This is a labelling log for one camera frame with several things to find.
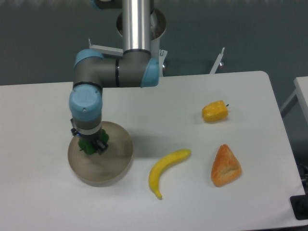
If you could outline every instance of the blue joint cap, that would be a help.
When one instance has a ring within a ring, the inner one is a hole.
[[[90,2],[95,9],[99,9],[94,0],[90,0]]]
[[[155,87],[158,85],[158,81],[159,81],[158,60],[151,58],[149,60],[148,66],[145,69],[140,87],[141,88]]]
[[[94,51],[94,50],[91,50],[91,49],[85,49],[85,50],[80,51],[80,52],[76,55],[74,68],[75,68],[75,66],[76,66],[81,60],[84,60],[84,59],[90,58],[90,57],[99,57],[99,58],[101,58],[101,59],[104,58],[103,54],[100,53],[100,52],[98,52],[98,51]]]
[[[69,96],[69,109],[72,116],[80,121],[94,120],[102,113],[102,107],[102,94],[93,85],[78,85]]]

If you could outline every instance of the black object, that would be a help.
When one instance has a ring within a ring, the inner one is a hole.
[[[120,86],[120,84],[119,84],[119,59],[117,59],[116,61],[115,61],[115,83],[116,83],[116,87],[118,88],[119,86]]]
[[[102,87],[100,85],[98,85],[96,83],[93,83],[93,82],[90,82],[90,81],[81,81],[81,82],[75,83],[73,85],[73,89],[75,87],[77,87],[78,85],[82,85],[82,84],[89,84],[89,85],[95,86],[95,87],[97,87],[98,89],[100,89],[102,91]]]
[[[94,0],[95,5],[100,9],[121,9],[122,0],[100,1]],[[154,0],[150,1],[151,13],[154,11]]]
[[[96,150],[98,151],[99,155],[101,155],[108,148],[108,144],[107,143],[103,143],[103,142],[101,142],[99,140],[92,141],[91,144],[92,144],[92,146],[94,148],[96,148]]]
[[[290,197],[292,209],[297,220],[308,219],[308,195]]]
[[[76,135],[79,134],[79,132],[76,130],[76,128],[72,128],[72,129],[71,129],[71,132],[72,132],[72,135],[73,135],[73,136],[76,136]]]

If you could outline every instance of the banana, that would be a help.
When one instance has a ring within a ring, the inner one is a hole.
[[[177,164],[183,160],[186,160],[191,155],[191,150],[180,149],[172,152],[165,157],[161,158],[152,168],[149,175],[149,186],[155,193],[158,199],[162,199],[163,196],[159,191],[159,178],[160,175],[170,166]]]

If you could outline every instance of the toy bread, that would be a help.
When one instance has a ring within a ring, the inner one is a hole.
[[[223,186],[242,173],[242,168],[228,145],[220,146],[212,166],[212,181],[217,186]]]

